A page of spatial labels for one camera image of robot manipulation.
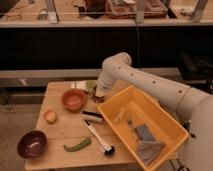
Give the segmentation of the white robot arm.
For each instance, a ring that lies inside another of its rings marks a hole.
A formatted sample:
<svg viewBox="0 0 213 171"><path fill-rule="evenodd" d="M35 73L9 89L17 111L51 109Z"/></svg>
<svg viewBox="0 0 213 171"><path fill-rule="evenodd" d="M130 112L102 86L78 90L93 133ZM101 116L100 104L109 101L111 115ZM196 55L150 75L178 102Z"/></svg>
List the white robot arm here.
<svg viewBox="0 0 213 171"><path fill-rule="evenodd" d="M98 77L98 90L110 90L117 80L128 82L156 97L163 105L189 119L189 138L184 148L191 171L213 171L213 95L131 67L131 57L121 52L106 58Z"/></svg>

